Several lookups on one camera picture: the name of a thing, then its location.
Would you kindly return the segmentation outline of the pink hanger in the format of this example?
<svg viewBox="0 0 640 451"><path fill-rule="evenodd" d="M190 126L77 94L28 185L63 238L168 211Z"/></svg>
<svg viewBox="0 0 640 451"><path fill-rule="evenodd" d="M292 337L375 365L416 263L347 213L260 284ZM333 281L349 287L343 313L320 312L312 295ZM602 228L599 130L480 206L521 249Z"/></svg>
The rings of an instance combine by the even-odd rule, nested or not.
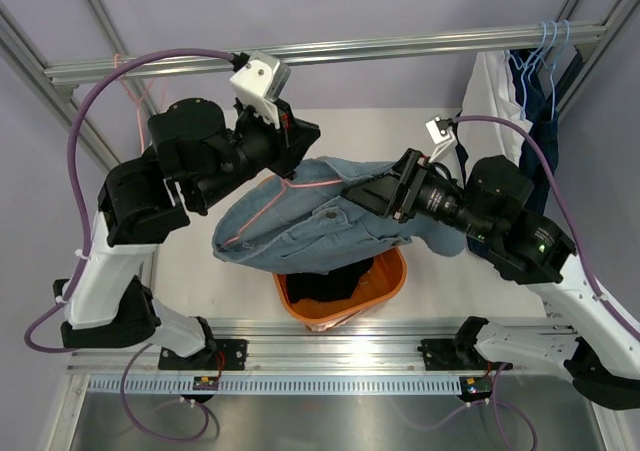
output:
<svg viewBox="0 0 640 451"><path fill-rule="evenodd" d="M146 125L145 119L160 111L165 111L166 92L168 87L168 79L164 78L162 82L162 89L160 92L160 104L157 105L152 96L152 89L156 82L156 78L142 79L142 80L125 80L120 78L118 80L128 98L134 105L136 113L136 124L138 129L140 153L143 153L147 148L146 138Z"/></svg>
<svg viewBox="0 0 640 451"><path fill-rule="evenodd" d="M278 200L289 190L289 189L313 189L320 187L327 187L342 184L342 179L334 179L334 180L325 180L313 183L301 183L296 184L291 181L284 180L280 178L280 191L270 200L268 201L258 212L256 212L245 224L243 224L237 231L236 235L227 239L223 245L227 246L231 243L237 242L242 233L247 230L256 220L258 220L266 211L268 211L271 207L273 207Z"/></svg>

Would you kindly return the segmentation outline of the black skirt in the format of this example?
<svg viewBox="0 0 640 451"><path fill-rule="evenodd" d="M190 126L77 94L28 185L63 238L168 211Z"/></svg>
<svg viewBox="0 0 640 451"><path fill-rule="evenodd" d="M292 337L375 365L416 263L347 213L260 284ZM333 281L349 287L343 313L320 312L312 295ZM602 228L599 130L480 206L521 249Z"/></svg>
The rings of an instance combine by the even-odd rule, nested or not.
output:
<svg viewBox="0 0 640 451"><path fill-rule="evenodd" d="M360 279L370 271L373 258L358 261L327 274L296 273L285 276L286 295L292 304L309 299L334 302L350 299Z"/></svg>

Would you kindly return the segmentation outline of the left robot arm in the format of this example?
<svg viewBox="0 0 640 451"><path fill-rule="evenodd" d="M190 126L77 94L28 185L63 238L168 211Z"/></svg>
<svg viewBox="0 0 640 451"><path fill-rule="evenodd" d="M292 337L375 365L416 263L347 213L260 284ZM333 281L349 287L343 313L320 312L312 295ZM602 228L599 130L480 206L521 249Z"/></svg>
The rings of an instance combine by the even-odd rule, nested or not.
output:
<svg viewBox="0 0 640 451"><path fill-rule="evenodd" d="M67 349L161 347L176 370L213 369L221 355L202 317L156 300L138 272L170 233L186 227L264 169L291 179L321 136L318 125L276 102L276 119L237 103L234 128L201 98L181 100L148 119L150 147L113 168L98 195L90 251L65 309Z"/></svg>

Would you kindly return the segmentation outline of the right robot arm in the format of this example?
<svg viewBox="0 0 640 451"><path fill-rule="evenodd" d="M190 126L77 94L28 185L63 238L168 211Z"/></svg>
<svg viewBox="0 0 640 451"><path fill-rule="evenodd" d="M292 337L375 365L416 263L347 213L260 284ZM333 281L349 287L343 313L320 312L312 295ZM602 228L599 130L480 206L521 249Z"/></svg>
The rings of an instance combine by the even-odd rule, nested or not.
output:
<svg viewBox="0 0 640 451"><path fill-rule="evenodd" d="M555 375L588 400L622 411L639 406L636 324L588 277L574 241L552 220L525 209L532 182L506 157L479 160L464 186L409 149L393 167L342 195L366 211L404 223L419 215L487 246L500 277L527 287L570 323L573 335L510 331L471 316L452 340L466 369L508 363Z"/></svg>

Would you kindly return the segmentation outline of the light blue hanger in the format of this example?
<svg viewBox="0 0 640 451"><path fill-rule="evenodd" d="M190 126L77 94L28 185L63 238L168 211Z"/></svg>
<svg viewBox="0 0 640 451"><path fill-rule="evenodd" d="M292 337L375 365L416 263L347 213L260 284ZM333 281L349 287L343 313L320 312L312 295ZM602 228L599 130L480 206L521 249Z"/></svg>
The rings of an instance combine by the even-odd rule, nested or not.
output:
<svg viewBox="0 0 640 451"><path fill-rule="evenodd" d="M560 22L558 21L556 22L558 23L558 33L560 30L564 31L564 41L559 46L557 46L555 42L551 50L545 54L544 60L538 63L537 70L533 72L533 74L537 72L540 66L542 66L547 71L549 86L550 86L550 117L551 118L556 117L556 110L557 110L557 91L556 91L555 74L558 68L560 58L562 57L566 48L568 47L569 40L571 37L570 21L567 19L564 19L564 20L561 20Z"/></svg>
<svg viewBox="0 0 640 451"><path fill-rule="evenodd" d="M556 21L543 21L540 26L542 28L541 41L533 51L528 52L525 58L520 56L520 50L508 52L508 59L516 70L514 84L516 89L521 91L521 101L519 102L521 119L526 117L528 101L526 81L537 70L538 63L544 60L545 54L554 46L558 36L558 23Z"/></svg>

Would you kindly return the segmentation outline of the orange plastic basket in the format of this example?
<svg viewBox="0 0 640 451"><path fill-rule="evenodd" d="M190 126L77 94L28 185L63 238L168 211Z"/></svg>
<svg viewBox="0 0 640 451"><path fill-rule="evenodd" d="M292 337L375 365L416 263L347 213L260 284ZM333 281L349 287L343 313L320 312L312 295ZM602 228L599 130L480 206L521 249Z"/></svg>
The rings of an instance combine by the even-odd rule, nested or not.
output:
<svg viewBox="0 0 640 451"><path fill-rule="evenodd" d="M372 311L405 284L407 265L399 249L326 275L275 274L284 309L309 331L323 332Z"/></svg>

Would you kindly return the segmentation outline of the white garment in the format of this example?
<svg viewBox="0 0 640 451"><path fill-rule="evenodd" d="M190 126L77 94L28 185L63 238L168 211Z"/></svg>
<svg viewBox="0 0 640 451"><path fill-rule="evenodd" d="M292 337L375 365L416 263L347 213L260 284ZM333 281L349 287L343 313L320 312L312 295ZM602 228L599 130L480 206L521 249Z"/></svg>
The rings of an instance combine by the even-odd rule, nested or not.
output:
<svg viewBox="0 0 640 451"><path fill-rule="evenodd" d="M461 116L482 115L509 120L529 132L533 123L516 100L516 87L505 51L480 52L464 95ZM469 174L482 158L504 155L518 165L525 139L494 122L461 122L457 127L461 168Z"/></svg>

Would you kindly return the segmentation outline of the dark blue denim garment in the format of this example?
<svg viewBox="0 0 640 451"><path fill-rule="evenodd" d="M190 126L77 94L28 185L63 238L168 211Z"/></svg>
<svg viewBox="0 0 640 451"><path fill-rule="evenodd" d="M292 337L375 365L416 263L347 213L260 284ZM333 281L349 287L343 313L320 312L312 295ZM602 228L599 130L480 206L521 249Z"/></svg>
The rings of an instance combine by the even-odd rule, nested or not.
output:
<svg viewBox="0 0 640 451"><path fill-rule="evenodd" d="M525 50L520 51L520 56L522 58L525 58L527 54L528 52ZM513 74L514 82L516 70L511 63L509 66ZM526 119L533 123L531 130L527 133L543 152L549 168L554 171L559 162L558 114L556 113L555 118L550 117L550 102L545 97L542 85L537 76L532 76L530 81L526 81L526 84L528 91ZM516 89L516 100L518 104L521 101L521 91L518 89ZM458 124L455 128L455 134L458 140L457 127ZM456 146L456 154L462 173L462 179L467 181L471 172L467 174L461 168L461 150L462 148L458 143ZM524 175L534 184L533 191L526 203L526 208L530 211L542 214L545 211L550 185L539 158L526 140L522 147L522 154L518 166Z"/></svg>

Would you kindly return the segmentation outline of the front aluminium frame rail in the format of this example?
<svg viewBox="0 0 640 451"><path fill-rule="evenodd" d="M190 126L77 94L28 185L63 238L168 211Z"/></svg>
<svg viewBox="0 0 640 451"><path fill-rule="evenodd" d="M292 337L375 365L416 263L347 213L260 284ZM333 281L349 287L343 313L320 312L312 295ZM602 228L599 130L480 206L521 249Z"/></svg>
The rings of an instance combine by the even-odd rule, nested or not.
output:
<svg viewBox="0 0 640 451"><path fill-rule="evenodd" d="M424 371L417 351L422 339L451 338L464 319L364 317L319 333L306 330L292 319L212 319L210 324L217 339L248 341L246 375L401 375ZM516 331L552 336L576 334L570 325L546 318L494 319ZM66 374L119 374L138 348L74 352Z"/></svg>

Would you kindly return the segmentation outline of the aluminium hanging rail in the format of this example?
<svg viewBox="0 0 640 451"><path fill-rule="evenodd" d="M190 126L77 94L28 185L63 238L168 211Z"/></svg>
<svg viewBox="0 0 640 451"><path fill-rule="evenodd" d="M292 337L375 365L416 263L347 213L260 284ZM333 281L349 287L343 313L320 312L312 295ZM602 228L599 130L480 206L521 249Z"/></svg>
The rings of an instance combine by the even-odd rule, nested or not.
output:
<svg viewBox="0 0 640 451"><path fill-rule="evenodd" d="M598 22L569 22L569 44L594 45L607 28ZM399 59L471 51L522 49L545 44L554 37L566 37L566 23L534 24L516 27L484 28L413 37L339 40L288 44L263 48L289 66L332 64L368 60ZM44 74L54 87L97 83L113 71L113 59L52 64ZM221 58L171 57L144 64L125 76L133 78L168 77L224 72L230 69Z"/></svg>

